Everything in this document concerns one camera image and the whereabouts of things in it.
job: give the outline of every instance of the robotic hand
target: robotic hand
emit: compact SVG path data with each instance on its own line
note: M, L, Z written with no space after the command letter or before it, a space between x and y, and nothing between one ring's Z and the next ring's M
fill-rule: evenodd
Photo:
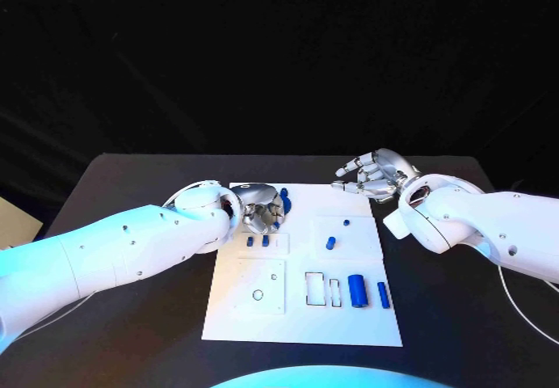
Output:
M517 192L486 194L460 178L422 175L388 149L353 159L336 175L357 168L357 183L331 186L379 203L399 194L398 209L385 218L396 238L411 233L435 253L468 245L497 265L559 282L559 200Z
M215 251L241 222L256 234L277 231L284 203L287 193L267 184L229 190L209 180L179 190L161 207L143 206L0 251L0 353L65 305Z

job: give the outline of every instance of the circular hole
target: circular hole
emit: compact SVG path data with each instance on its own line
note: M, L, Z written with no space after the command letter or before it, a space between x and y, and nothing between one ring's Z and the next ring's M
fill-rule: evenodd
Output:
M262 299L264 293L259 289L256 289L252 293L252 297L255 301L259 301Z

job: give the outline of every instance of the blue object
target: blue object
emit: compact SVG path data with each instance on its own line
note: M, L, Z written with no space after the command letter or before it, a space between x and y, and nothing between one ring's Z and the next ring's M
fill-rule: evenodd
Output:
M280 191L280 197L282 198L282 213L287 214L291 210L291 199L288 198L287 188L282 188Z
M359 386L363 388L445 388L438 382L424 380L409 374L389 370L357 368L354 366L310 365L265 370L238 377L215 388L248 386L292 386L305 388L333 388Z
M369 306L367 290L365 289L363 275L347 277L349 293L352 295L352 306L362 308Z
M390 308L390 302L388 300L388 293L386 293L385 282L380 281L376 285L379 286L382 308L383 309L389 309Z
M334 249L334 244L336 244L336 237L328 238L328 242L326 243L326 249Z

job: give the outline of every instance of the black backdrop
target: black backdrop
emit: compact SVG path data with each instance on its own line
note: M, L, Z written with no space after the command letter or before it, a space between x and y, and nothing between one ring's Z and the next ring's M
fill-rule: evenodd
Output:
M3 1L0 195L49 222L105 152L380 147L558 195L550 4Z

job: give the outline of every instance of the white board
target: white board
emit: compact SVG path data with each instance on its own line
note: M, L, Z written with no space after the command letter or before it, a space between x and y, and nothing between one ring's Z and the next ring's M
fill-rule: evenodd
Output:
M292 202L278 230L285 236L280 237L278 244L271 244L268 251L261 248L256 236L252 247L258 249L251 251L246 236L252 234L241 227L233 241L218 251L203 340L402 346L392 299L390 309L383 309L380 305L376 283L386 283L389 297L390 286L367 198L339 192L330 185L269 184L278 191L288 189ZM350 221L349 226L343 226L344 219ZM330 235L337 237L331 251L326 249ZM268 280L272 270L259 264L267 262L275 265L284 263L284 310L278 312L259 302L269 303L277 310L280 290L269 289L268 293L262 290L259 301L252 298L256 284ZM239 271L236 266L246 266L249 272L262 273L249 285L241 279L241 273L248 270ZM326 306L307 305L305 272L324 273ZM367 287L369 306L360 309L350 303L347 277L353 274L363 275ZM331 307L330 279L339 280L341 307ZM235 309L232 306L239 300L245 305Z

